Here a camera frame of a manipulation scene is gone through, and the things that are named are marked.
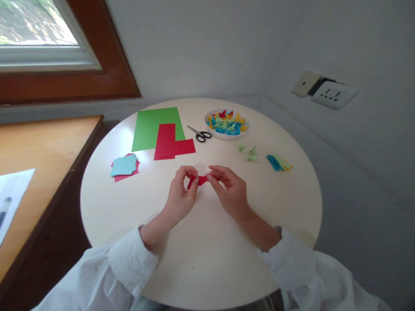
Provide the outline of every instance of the folded red paper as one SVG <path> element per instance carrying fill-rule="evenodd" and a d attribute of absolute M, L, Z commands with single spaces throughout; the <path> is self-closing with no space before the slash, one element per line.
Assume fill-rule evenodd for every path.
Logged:
<path fill-rule="evenodd" d="M 138 174 L 138 165 L 139 164 L 140 164 L 140 161 L 137 160 L 137 162 L 135 163 L 135 171 L 131 175 L 117 175 L 117 176 L 114 176 L 114 182 L 118 182 L 120 180 L 126 179 L 127 177 Z"/>
<path fill-rule="evenodd" d="M 175 124 L 160 124 L 154 160 L 174 159 L 177 155 L 196 152 L 193 139 L 175 141 Z"/>
<path fill-rule="evenodd" d="M 190 186 L 192 185 L 192 182 L 196 179 L 195 176 L 190 176 L 189 185 L 187 186 L 187 190 L 190 189 Z M 203 185 L 205 182 L 207 182 L 208 178 L 206 176 L 199 176 L 199 187 Z"/>

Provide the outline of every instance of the white shirt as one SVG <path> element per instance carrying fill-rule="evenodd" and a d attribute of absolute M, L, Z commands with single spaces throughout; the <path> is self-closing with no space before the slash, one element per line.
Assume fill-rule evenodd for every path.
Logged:
<path fill-rule="evenodd" d="M 287 229 L 268 253 L 258 253 L 281 288 L 285 310 L 391 311 L 336 259 L 312 251 Z M 131 310 L 157 261 L 135 228 L 113 245 L 85 251 L 33 310 Z"/>

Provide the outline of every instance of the person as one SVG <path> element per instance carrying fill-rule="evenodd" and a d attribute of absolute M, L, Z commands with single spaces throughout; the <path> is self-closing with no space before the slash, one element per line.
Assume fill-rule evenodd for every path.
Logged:
<path fill-rule="evenodd" d="M 390 311 L 336 259 L 309 249 L 286 228 L 275 229 L 259 217 L 248 204 L 245 181 L 230 168 L 209 168 L 208 181 L 225 211 L 258 245 L 259 256 L 281 289 L 285 310 Z M 182 166 L 159 215 L 113 245 L 86 250 L 34 310 L 151 309 L 151 301 L 140 296 L 157 265 L 151 250 L 192 209 L 198 178 L 188 191 L 183 186 L 191 175 L 198 171 Z"/>

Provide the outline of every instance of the black scissors handle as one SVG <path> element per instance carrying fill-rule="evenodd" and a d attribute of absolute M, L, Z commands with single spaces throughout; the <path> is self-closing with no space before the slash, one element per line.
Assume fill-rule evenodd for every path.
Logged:
<path fill-rule="evenodd" d="M 206 141 L 206 139 L 209 139 L 212 137 L 212 134 L 208 133 L 208 132 L 199 132 L 200 134 L 196 134 L 196 140 L 200 143 L 204 143 Z"/>

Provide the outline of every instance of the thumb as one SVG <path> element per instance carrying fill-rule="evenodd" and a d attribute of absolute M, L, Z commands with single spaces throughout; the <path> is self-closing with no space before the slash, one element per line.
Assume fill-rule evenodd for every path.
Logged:
<path fill-rule="evenodd" d="M 216 191 L 216 194 L 219 195 L 225 191 L 225 189 L 220 185 L 220 183 L 216 180 L 215 177 L 212 175 L 206 175 L 207 180 L 212 185 L 213 189 Z"/>
<path fill-rule="evenodd" d="M 194 200 L 196 199 L 196 193 L 199 188 L 199 177 L 196 177 L 195 180 L 192 182 L 189 191 L 187 192 Z"/>

